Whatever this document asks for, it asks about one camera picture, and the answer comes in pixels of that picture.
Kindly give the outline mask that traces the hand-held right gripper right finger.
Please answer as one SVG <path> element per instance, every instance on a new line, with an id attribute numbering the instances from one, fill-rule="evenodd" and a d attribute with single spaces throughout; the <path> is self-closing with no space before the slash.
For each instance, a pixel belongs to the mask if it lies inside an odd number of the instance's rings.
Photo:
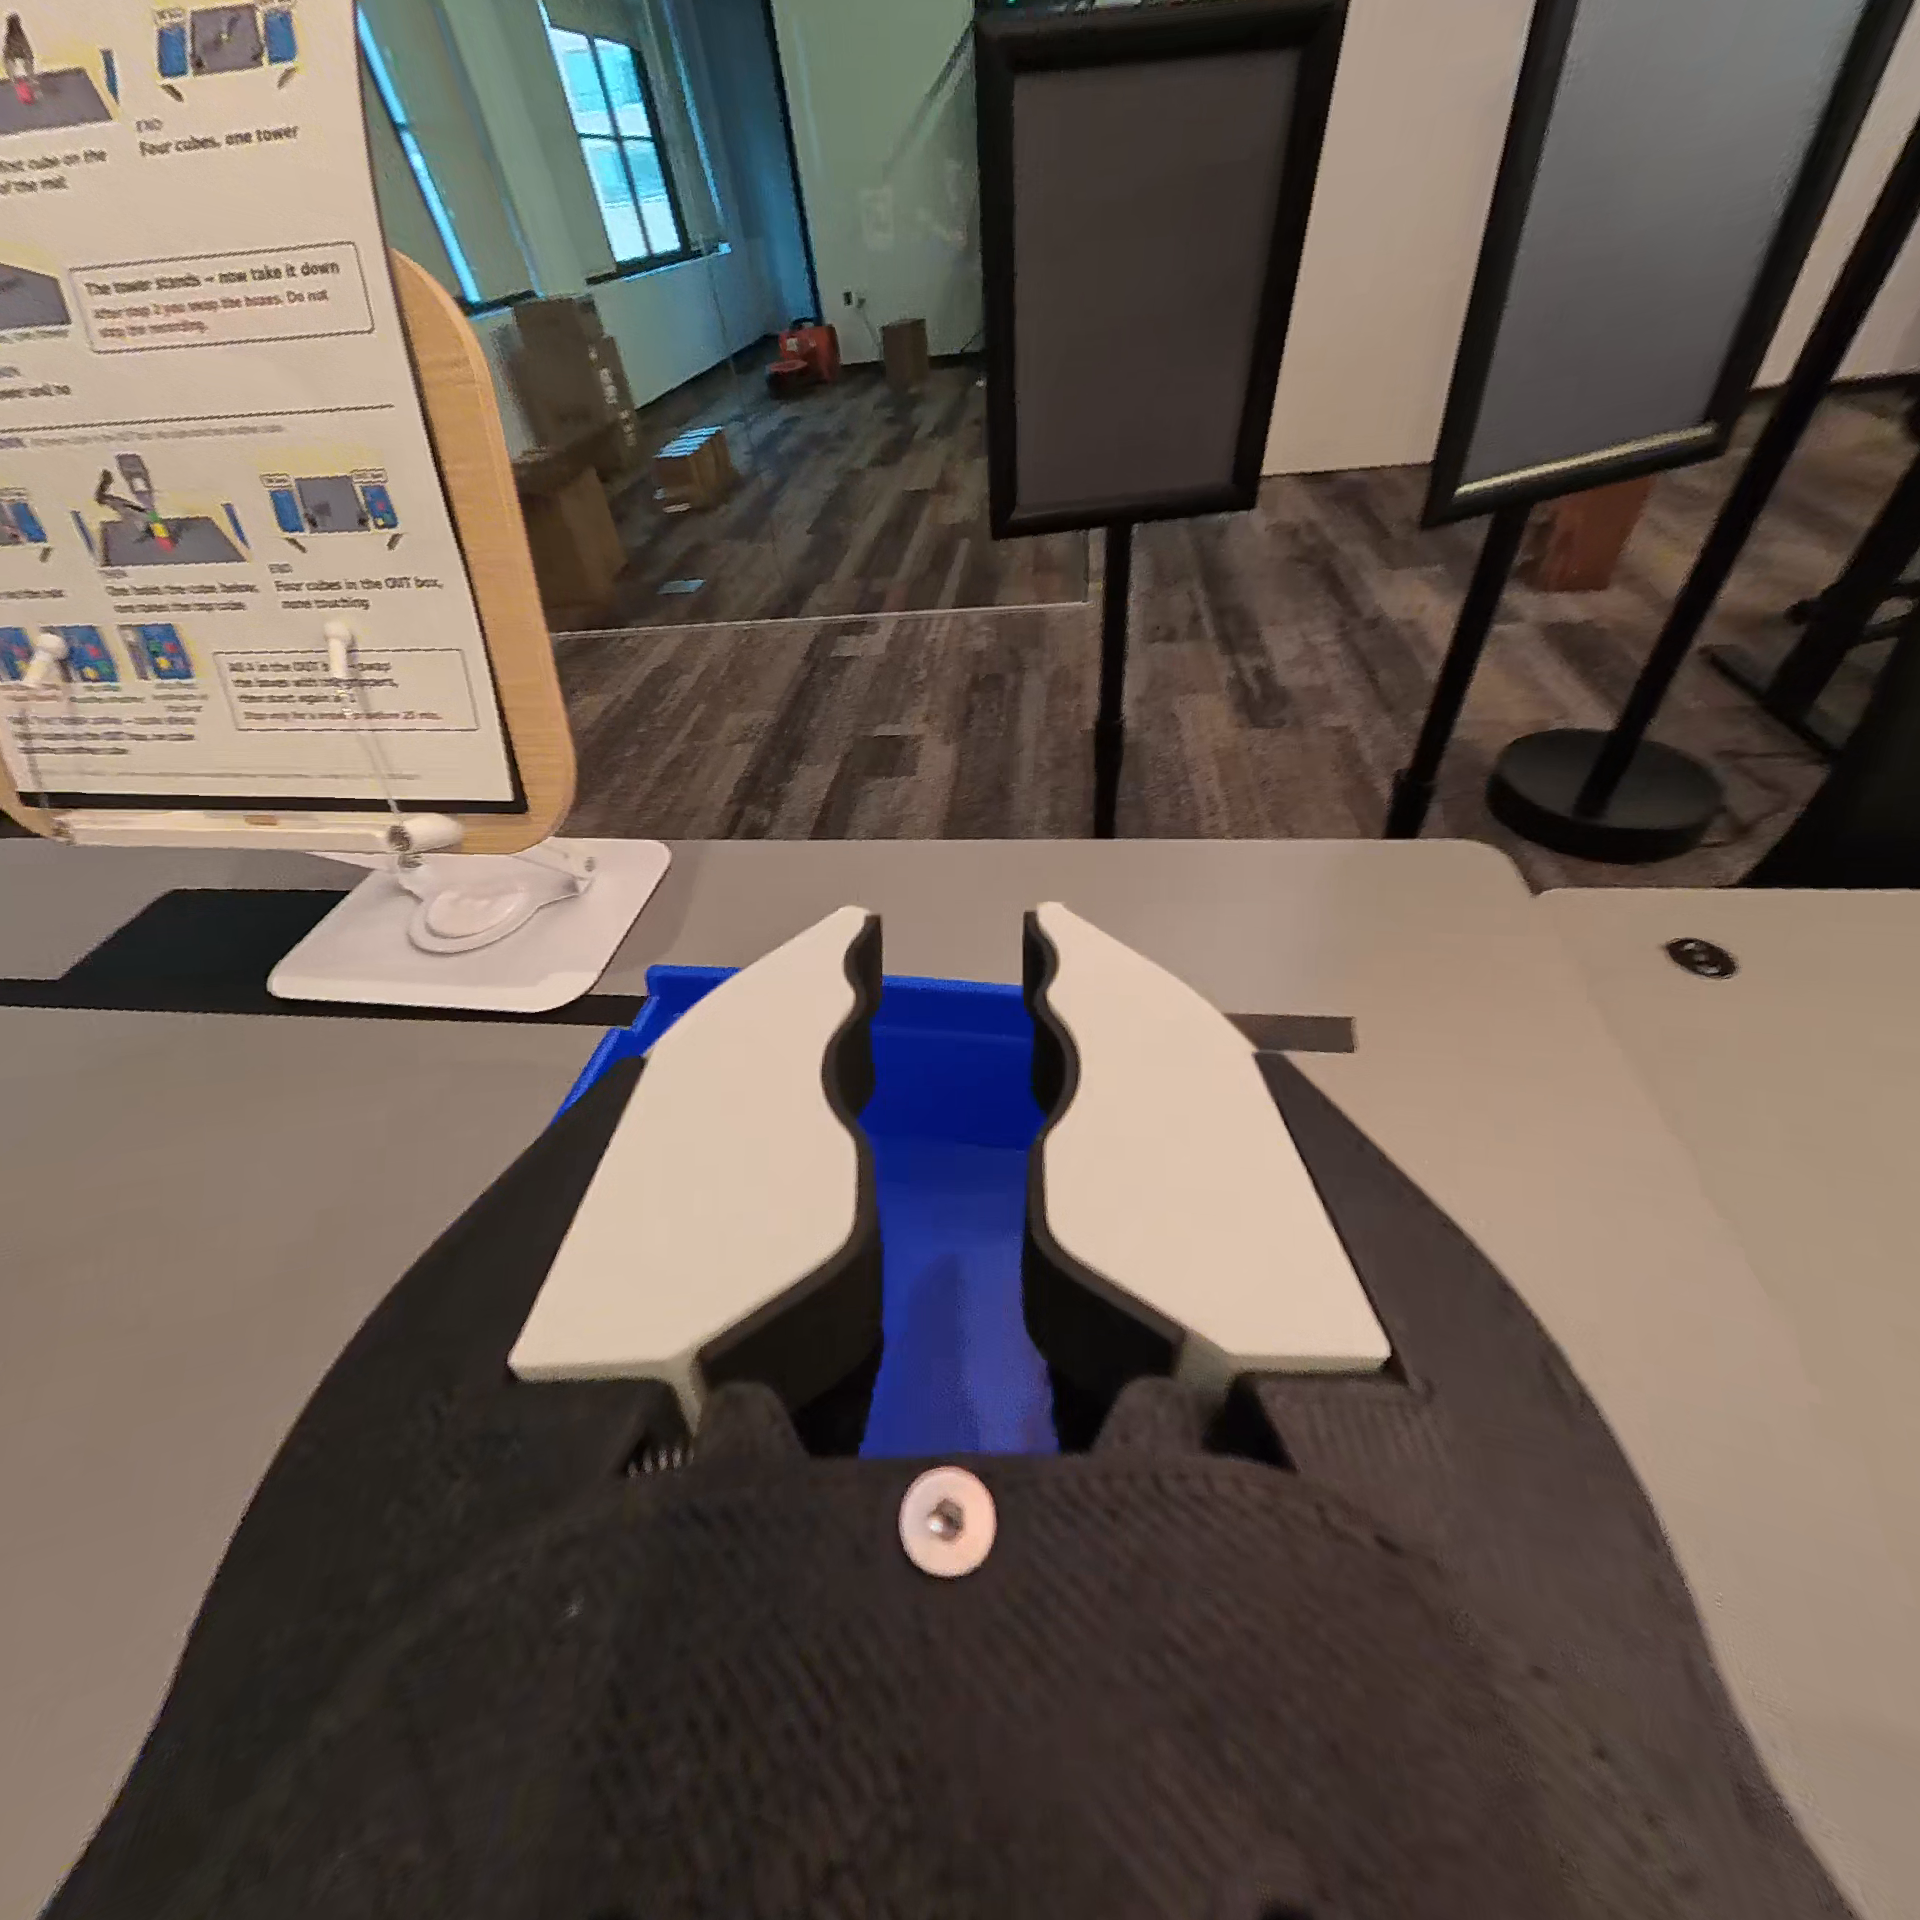
<path id="1" fill-rule="evenodd" d="M 1022 941 L 1022 1307 L 1058 1397 L 1095 1419 L 1139 1379 L 1213 1411 L 1248 1375 L 1381 1375 L 1387 1331 L 1258 1045 L 1066 903 Z"/>

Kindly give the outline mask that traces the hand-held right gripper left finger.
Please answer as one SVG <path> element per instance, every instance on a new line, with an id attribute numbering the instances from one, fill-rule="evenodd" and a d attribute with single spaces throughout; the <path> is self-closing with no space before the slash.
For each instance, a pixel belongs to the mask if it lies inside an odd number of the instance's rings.
<path id="1" fill-rule="evenodd" d="M 640 1059 L 511 1344 L 528 1384 L 722 1384 L 791 1413 L 875 1382 L 880 916 L 842 906 L 734 971 Z"/>

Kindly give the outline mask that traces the blue plastic bin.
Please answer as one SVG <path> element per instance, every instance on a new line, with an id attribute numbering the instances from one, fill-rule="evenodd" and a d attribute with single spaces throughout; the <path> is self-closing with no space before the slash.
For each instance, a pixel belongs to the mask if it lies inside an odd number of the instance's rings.
<path id="1" fill-rule="evenodd" d="M 642 1054 L 732 974 L 648 974 L 648 1011 L 602 1047 L 576 1101 L 610 1088 L 616 1066 L 640 1075 Z M 1027 1085 L 1031 1029 L 1013 988 L 882 980 L 875 1092 L 862 1119 L 877 1171 L 882 1356 L 872 1384 L 805 1413 L 784 1406 L 808 1456 L 1054 1448 L 1019 1274 L 1027 1149 L 1039 1128 Z"/>

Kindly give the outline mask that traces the white sign stand base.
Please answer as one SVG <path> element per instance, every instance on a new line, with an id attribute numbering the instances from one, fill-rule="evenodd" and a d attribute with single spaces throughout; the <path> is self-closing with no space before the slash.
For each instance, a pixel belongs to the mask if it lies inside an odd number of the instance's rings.
<path id="1" fill-rule="evenodd" d="M 543 1015 L 607 971 L 671 854 L 656 839 L 549 834 L 515 853 L 458 845 L 414 816 L 396 850 L 270 971 L 278 1000 Z"/>

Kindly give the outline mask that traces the flat cardboard box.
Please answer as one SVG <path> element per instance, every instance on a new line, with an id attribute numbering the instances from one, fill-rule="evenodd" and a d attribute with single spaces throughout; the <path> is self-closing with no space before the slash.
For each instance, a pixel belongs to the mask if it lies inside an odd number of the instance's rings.
<path id="1" fill-rule="evenodd" d="M 741 468 L 719 423 L 693 424 L 666 440 L 648 467 L 660 514 L 707 512 L 741 488 Z"/>

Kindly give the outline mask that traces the stacked cardboard boxes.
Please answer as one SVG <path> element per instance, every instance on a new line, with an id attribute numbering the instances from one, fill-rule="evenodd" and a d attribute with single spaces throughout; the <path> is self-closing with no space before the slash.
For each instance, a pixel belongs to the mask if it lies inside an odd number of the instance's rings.
<path id="1" fill-rule="evenodd" d="M 517 303 L 502 356 L 532 439 L 511 468 L 543 611 L 552 627 L 595 621 L 628 565 L 610 495 L 637 462 L 624 362 L 576 294 Z"/>

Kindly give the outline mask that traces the wooden instruction sign board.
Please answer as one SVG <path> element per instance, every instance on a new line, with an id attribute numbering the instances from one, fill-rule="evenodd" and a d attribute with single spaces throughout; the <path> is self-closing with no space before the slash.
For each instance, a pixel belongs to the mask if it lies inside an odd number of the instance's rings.
<path id="1" fill-rule="evenodd" d="M 4 819 L 508 854 L 574 750 L 488 356 L 357 4 L 4 4 Z"/>

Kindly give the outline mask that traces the black sign stand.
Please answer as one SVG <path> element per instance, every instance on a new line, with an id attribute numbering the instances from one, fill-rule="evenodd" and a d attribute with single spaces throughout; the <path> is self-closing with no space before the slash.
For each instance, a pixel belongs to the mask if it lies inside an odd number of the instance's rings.
<path id="1" fill-rule="evenodd" d="M 1528 514 L 1725 450 L 1908 14 L 1534 6 L 1423 500 L 1487 530 L 1384 839 L 1427 823 Z"/>

